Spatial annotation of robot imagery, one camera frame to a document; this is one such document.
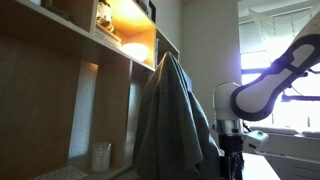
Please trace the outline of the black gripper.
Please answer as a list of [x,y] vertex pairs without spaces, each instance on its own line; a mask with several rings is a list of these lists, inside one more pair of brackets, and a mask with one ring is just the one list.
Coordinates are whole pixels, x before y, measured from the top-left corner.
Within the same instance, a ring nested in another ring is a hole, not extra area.
[[220,157],[220,174],[225,180],[243,180],[242,156],[243,140],[241,136],[219,135],[219,147],[224,151]]

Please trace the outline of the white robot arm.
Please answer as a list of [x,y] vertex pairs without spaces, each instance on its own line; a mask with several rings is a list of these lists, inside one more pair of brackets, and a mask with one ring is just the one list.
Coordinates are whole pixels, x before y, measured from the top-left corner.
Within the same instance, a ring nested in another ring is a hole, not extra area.
[[243,139],[255,144],[267,140],[261,131],[243,132],[245,121],[260,121],[268,117],[279,94],[320,62],[320,13],[302,28],[284,53],[274,60],[252,82],[239,85],[226,82],[213,92],[215,123],[219,138],[220,174],[225,180],[243,180]]

